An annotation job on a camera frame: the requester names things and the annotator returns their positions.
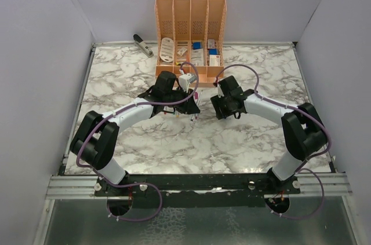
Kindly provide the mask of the dark red tip pen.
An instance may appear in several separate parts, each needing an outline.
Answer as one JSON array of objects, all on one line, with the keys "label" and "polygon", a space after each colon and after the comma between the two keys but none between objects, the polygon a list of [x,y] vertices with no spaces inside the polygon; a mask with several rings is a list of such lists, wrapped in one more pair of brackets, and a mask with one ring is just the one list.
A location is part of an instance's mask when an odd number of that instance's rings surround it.
[{"label": "dark red tip pen", "polygon": [[[196,103],[196,105],[197,105],[197,107],[199,106],[199,103],[200,103],[200,101],[201,101],[201,95],[202,95],[202,93],[201,92],[196,92],[195,93],[195,103]],[[198,115],[199,114],[195,114],[195,120],[197,120],[198,119]]]}]

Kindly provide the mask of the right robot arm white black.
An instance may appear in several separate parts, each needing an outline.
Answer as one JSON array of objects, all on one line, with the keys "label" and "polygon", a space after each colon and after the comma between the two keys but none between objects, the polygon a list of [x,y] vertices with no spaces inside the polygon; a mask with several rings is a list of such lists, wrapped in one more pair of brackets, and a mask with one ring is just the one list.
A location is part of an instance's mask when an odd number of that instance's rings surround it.
[{"label": "right robot arm white black", "polygon": [[292,177],[312,155],[330,144],[326,131],[315,107],[284,104],[260,95],[256,89],[243,90],[234,76],[215,81],[218,94],[210,100],[217,119],[229,116],[239,119],[242,114],[252,114],[279,125],[283,130],[286,152],[278,163],[268,171],[267,189],[280,193]]}]

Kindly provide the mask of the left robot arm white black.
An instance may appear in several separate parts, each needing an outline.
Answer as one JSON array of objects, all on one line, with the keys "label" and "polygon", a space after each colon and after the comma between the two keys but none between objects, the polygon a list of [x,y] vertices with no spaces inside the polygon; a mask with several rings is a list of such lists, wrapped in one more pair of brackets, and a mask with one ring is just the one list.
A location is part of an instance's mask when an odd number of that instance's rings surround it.
[{"label": "left robot arm white black", "polygon": [[131,103],[104,114],[89,111],[71,141],[70,152],[109,180],[108,189],[113,194],[123,195],[128,188],[125,179],[128,172],[113,158],[119,134],[163,112],[165,107],[185,115],[200,113],[194,100],[195,91],[190,89],[197,79],[192,73],[176,76],[162,71],[155,84]]}]

